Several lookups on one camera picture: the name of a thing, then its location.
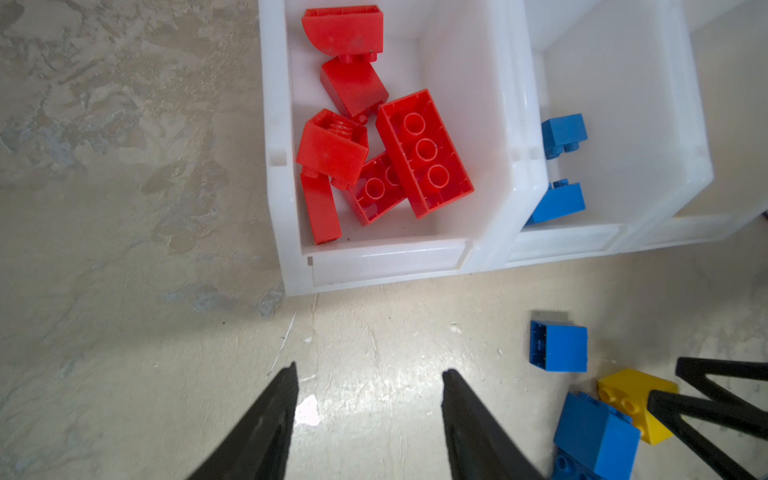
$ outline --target red 2x2 lego brick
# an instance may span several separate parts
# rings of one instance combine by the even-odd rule
[[[363,165],[357,184],[343,193],[364,227],[406,199],[406,192],[402,190],[395,168],[386,153]]]
[[[429,91],[382,105],[376,129],[416,218],[475,191]]]
[[[304,190],[306,211],[310,216],[312,235],[315,243],[320,245],[341,238],[341,225],[328,176],[317,172],[314,174],[315,177],[309,177],[301,173],[301,187]]]
[[[301,24],[315,48],[343,63],[376,61],[384,51],[384,14],[375,5],[309,8]]]
[[[334,187],[346,190],[357,182],[367,157],[368,130],[323,109],[306,122],[296,162],[305,167],[302,175],[328,175]]]
[[[323,64],[320,82],[339,112],[360,124],[367,123],[368,116],[389,98],[376,71],[363,61],[345,64],[334,58]]]

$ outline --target white plastic bin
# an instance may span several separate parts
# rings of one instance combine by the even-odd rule
[[[678,0],[526,0],[541,117],[581,113],[589,140],[548,161],[586,211],[526,227],[504,266],[637,248],[713,178]]]
[[[335,192],[343,238],[316,246],[294,154],[305,122],[335,110],[319,81],[329,60],[307,40],[307,8],[340,0],[260,0],[267,186],[289,295],[497,267],[544,195],[535,77],[519,0],[381,0],[384,53],[373,64],[394,100],[428,88],[475,192],[417,220],[408,202],[361,227]],[[370,157],[384,148],[369,121]]]
[[[768,210],[768,2],[686,0],[715,180],[643,248],[723,239]]]

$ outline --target blue lego brick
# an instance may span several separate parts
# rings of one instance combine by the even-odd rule
[[[632,418],[586,393],[568,393],[554,443],[605,480],[629,480],[640,443]]]
[[[558,449],[558,453],[554,457],[552,480],[604,480],[604,478],[576,462],[575,458],[564,452],[563,449]]]
[[[587,371],[587,328],[531,321],[531,363],[548,372]]]
[[[581,114],[550,118],[541,124],[544,153],[547,160],[578,150],[579,143],[588,139],[587,127]]]
[[[550,184],[549,190],[544,194],[544,198],[541,199],[526,225],[548,222],[586,209],[581,185],[569,184],[568,179],[564,178]]]

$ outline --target red 2x4 lego brick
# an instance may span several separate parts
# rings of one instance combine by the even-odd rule
[[[475,191],[429,91],[382,105],[376,129],[416,218]]]
[[[305,167],[302,175],[328,175],[334,187],[346,190],[357,182],[367,157],[368,129],[323,109],[306,122],[296,162]]]
[[[301,24],[315,48],[343,63],[376,61],[384,51],[384,14],[376,5],[309,8]]]
[[[406,199],[406,192],[386,153],[363,165],[357,185],[343,193],[364,227]]]
[[[376,71],[363,61],[345,64],[334,58],[323,64],[320,82],[339,112],[363,125],[389,98]]]
[[[315,243],[320,245],[341,238],[341,225],[328,176],[317,172],[314,174],[315,177],[308,177],[301,173],[301,187],[304,190],[306,212],[310,216],[312,235]]]

